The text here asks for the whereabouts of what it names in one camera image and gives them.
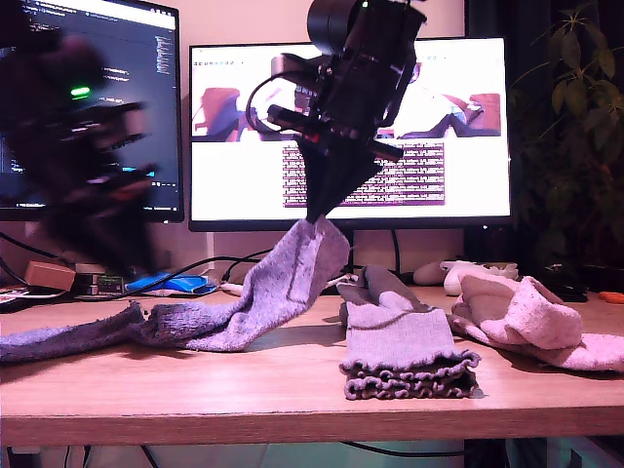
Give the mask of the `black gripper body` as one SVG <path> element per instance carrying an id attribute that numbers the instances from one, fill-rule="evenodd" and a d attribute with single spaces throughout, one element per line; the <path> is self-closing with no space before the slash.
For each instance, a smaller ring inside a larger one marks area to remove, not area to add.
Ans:
<path id="1" fill-rule="evenodd" d="M 376 140 L 390 127 L 415 67 L 413 60 L 274 60 L 274 78 L 287 79 L 311 93 L 300 111 L 278 105 L 267 120 L 293 130 L 327 157 L 344 151 L 368 150 L 374 161 L 397 161 L 404 151 Z"/>

